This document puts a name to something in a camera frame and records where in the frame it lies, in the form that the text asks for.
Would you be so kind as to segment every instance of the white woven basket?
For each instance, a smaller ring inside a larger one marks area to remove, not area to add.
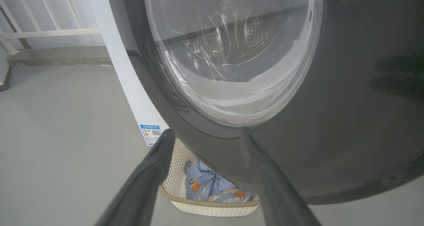
[[[206,216],[235,217],[248,215],[259,206],[259,200],[245,203],[215,203],[178,197],[179,185],[184,176],[183,169],[187,159],[194,160],[195,156],[184,143],[176,139],[168,177],[159,187],[160,193],[171,200],[181,211]]]

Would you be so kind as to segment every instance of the gray floor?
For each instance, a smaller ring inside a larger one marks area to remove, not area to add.
[[[18,67],[0,93],[0,225],[93,225],[149,147],[112,67]],[[323,225],[422,225],[424,178],[313,206]],[[158,195],[152,225],[264,225],[187,214]]]

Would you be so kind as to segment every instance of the washing machine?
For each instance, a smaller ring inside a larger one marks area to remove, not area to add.
[[[243,184],[248,129],[308,204],[423,174],[424,0],[109,3],[100,28],[148,145],[174,128]]]

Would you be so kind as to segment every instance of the basket rim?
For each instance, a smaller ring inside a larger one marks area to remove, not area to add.
[[[177,197],[177,196],[173,196],[169,194],[162,185],[159,186],[159,191],[163,196],[165,196],[165,198],[169,199],[170,201],[185,203],[189,205],[196,205],[196,206],[217,207],[217,208],[245,208],[245,207],[254,207],[254,206],[260,205],[260,200],[256,200],[252,202],[243,202],[243,203],[217,203],[217,202],[190,200],[190,199],[181,198],[181,197]]]

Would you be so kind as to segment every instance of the clothes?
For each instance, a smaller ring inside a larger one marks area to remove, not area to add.
[[[186,198],[208,202],[248,202],[254,193],[240,190],[196,158],[184,165]]]

